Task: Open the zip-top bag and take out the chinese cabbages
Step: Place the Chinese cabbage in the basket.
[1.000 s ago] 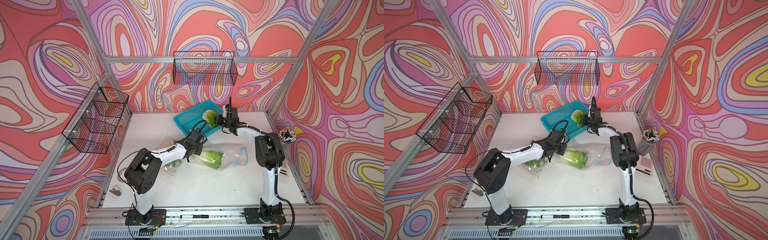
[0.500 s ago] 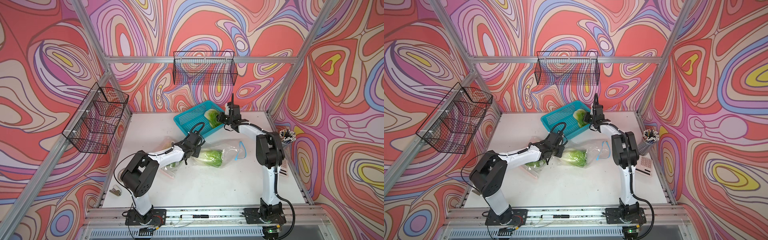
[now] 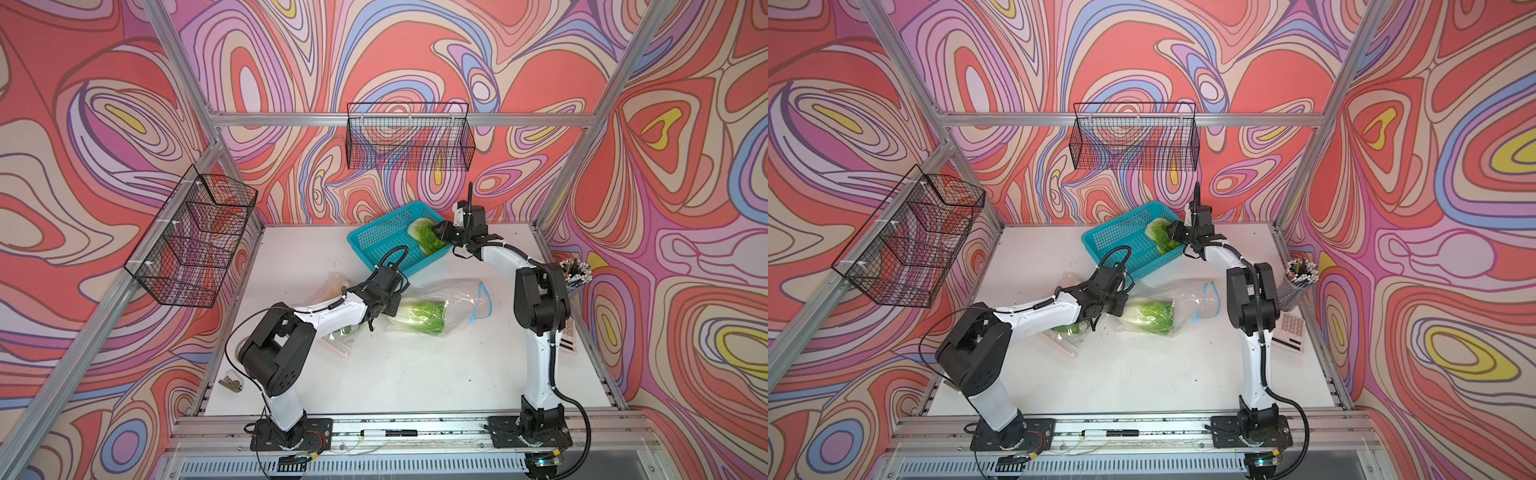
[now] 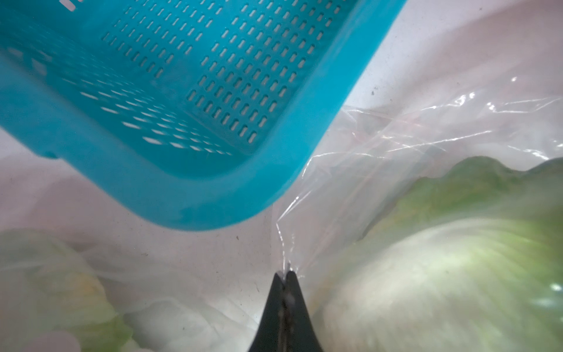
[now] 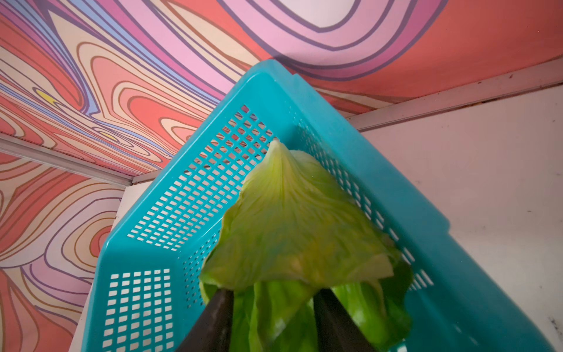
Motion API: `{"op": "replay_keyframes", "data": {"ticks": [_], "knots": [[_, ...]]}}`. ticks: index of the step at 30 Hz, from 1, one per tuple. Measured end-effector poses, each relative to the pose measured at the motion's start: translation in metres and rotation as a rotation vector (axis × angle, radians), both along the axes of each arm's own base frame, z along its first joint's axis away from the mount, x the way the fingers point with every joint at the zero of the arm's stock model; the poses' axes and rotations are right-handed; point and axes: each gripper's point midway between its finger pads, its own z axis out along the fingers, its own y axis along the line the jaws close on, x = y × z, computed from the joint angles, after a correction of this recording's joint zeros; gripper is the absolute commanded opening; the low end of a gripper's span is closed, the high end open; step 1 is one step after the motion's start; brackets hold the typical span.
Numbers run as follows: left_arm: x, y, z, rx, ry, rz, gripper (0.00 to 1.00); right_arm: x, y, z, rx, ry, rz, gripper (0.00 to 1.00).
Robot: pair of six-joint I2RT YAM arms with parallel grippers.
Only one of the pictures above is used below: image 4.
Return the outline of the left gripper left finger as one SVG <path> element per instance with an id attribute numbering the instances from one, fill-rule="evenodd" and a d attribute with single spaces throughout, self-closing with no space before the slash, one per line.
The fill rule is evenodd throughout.
<path id="1" fill-rule="evenodd" d="M 249 352 L 277 352 L 280 349 L 284 282 L 280 275 L 274 274 L 262 318 Z"/>

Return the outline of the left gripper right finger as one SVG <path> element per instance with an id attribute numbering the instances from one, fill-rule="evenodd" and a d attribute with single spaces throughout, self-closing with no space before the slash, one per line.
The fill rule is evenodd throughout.
<path id="1" fill-rule="evenodd" d="M 284 286 L 284 350 L 322 352 L 309 317 L 299 280 L 288 271 Z"/>

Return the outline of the clear blue zip-top bag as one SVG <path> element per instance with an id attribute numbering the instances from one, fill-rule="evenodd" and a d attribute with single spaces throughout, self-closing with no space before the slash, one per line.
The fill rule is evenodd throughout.
<path id="1" fill-rule="evenodd" d="M 516 1 L 450 32 L 440 50 L 434 65 L 447 54 L 468 60 L 467 85 L 388 117 L 347 111 L 275 204 L 275 270 L 255 324 L 237 320 L 227 298 L 190 268 L 149 253 L 90 252 L 136 351 L 248 351 L 274 274 L 285 285 L 288 271 L 296 273 L 312 321 L 312 297 L 331 266 L 418 179 L 477 156 L 519 171 L 562 160 L 561 1 Z"/>

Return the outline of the green chinese cabbage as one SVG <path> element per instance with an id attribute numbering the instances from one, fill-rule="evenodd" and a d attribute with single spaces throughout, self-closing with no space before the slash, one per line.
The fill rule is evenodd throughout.
<path id="1" fill-rule="evenodd" d="M 422 177 L 312 297 L 325 351 L 561 351 L 562 160 Z"/>

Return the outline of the small perforated bag with cabbage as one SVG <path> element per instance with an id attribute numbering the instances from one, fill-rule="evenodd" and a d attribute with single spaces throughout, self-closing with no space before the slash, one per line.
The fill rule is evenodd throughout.
<path id="1" fill-rule="evenodd" d="M 22 351 L 54 332 L 80 351 L 135 351 L 139 344 L 83 257 L 36 230 L 1 233 L 1 350 Z"/>

